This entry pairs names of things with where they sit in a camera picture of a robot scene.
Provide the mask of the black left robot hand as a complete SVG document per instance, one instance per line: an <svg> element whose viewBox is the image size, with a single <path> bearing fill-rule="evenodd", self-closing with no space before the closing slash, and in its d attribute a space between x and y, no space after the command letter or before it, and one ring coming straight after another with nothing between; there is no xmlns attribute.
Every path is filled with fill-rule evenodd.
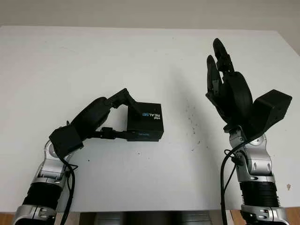
<svg viewBox="0 0 300 225"><path fill-rule="evenodd" d="M111 108L117 109L120 105L130 106L136 115L142 113L141 109L129 94L126 88L110 98L99 97L85 107L72 121L81 140L90 138L91 135L107 120Z"/></svg>

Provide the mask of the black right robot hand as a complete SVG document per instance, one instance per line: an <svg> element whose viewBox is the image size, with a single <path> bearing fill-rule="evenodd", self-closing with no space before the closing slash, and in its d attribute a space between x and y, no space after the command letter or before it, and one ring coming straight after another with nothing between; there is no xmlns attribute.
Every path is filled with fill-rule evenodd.
<svg viewBox="0 0 300 225"><path fill-rule="evenodd" d="M226 123L224 131L243 126L250 117L253 99L244 76L234 70L230 55L223 43L213 41L215 58L207 57L206 97Z"/></svg>

